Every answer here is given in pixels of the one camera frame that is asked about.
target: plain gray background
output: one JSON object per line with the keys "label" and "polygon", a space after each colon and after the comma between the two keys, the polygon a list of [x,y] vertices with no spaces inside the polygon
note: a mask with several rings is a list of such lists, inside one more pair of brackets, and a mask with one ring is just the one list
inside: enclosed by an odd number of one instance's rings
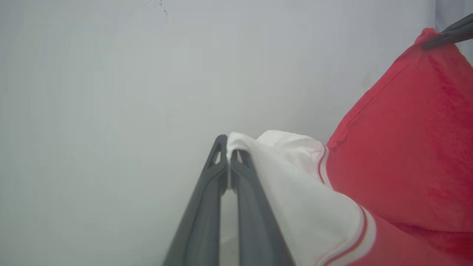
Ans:
{"label": "plain gray background", "polygon": [[[326,142],[435,9],[2,1],[0,265],[159,265],[217,135]],[[467,14],[449,12],[445,27]],[[236,234],[224,204],[223,242]]]}

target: red stripe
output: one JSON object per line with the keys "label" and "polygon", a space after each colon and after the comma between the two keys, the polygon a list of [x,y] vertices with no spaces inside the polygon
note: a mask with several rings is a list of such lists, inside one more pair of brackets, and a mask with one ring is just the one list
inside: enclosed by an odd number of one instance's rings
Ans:
{"label": "red stripe", "polygon": [[341,258],[342,256],[345,256],[348,253],[352,252],[354,249],[356,249],[361,244],[361,242],[365,238],[366,230],[367,230],[367,226],[368,226],[368,221],[367,221],[367,218],[366,218],[365,211],[361,207],[360,207],[360,209],[363,212],[363,218],[364,218],[363,230],[361,231],[360,237],[358,238],[358,240],[355,242],[355,244],[353,246],[351,246],[349,249],[345,250],[344,252],[336,255],[335,257],[329,259],[327,262],[325,262],[325,264],[323,266],[327,266],[330,263],[332,263],[333,261],[335,261],[335,260]]}
{"label": "red stripe", "polygon": [[320,178],[320,181],[322,181],[322,183],[323,183],[324,185],[325,185],[325,182],[324,182],[324,179],[322,178],[322,174],[321,174],[321,172],[320,172],[320,165],[322,164],[322,161],[324,160],[324,157],[325,157],[325,150],[326,150],[326,149],[327,149],[327,148],[324,146],[324,147],[323,147],[324,152],[323,152],[323,154],[322,154],[322,158],[320,159],[319,166],[318,166],[319,178]]}

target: white wall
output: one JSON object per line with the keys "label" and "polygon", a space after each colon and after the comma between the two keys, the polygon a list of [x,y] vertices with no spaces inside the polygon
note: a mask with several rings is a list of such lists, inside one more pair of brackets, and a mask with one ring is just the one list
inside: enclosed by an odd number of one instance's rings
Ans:
{"label": "white wall", "polygon": [[218,134],[327,141],[434,9],[2,1],[0,265],[158,265]]}

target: white fabric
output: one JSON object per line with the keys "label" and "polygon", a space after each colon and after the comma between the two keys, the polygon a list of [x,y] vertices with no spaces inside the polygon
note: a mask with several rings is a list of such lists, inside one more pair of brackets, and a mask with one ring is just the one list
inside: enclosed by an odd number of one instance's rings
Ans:
{"label": "white fabric", "polygon": [[[310,137],[281,131],[267,131],[257,140],[240,133],[228,138],[228,160],[233,150],[251,154],[284,239],[299,266],[325,265],[359,240],[365,223],[363,211],[354,201],[322,182],[318,165],[323,162],[324,149],[323,144]],[[365,213],[374,228],[372,217]],[[370,234],[356,249],[357,254],[343,257],[344,264],[369,251],[375,231],[371,229]]]}

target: cloth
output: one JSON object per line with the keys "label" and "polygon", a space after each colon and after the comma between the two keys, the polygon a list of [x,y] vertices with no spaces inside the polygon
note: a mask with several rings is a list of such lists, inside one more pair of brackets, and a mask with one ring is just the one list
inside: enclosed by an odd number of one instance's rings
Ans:
{"label": "cloth", "polygon": [[257,140],[232,133],[229,162],[233,150],[250,153],[296,265],[456,265],[331,189],[325,165],[330,155],[322,143],[280,131],[267,131]]}
{"label": "cloth", "polygon": [[330,138],[334,190],[473,263],[473,69],[424,29]]}

